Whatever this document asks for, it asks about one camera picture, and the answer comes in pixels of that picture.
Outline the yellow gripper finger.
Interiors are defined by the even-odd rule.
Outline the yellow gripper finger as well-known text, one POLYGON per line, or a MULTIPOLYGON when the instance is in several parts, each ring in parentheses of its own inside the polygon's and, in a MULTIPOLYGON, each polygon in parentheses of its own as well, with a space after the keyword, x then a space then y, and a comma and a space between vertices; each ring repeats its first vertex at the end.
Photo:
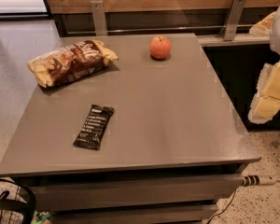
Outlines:
POLYGON ((249 33, 252 35, 268 36, 272 28, 274 15, 275 12, 272 12, 261 21, 258 21, 250 28, 249 33))
POLYGON ((264 124, 280 111, 280 62, 264 64, 259 73, 257 92, 254 94, 248 119, 255 124, 264 124))

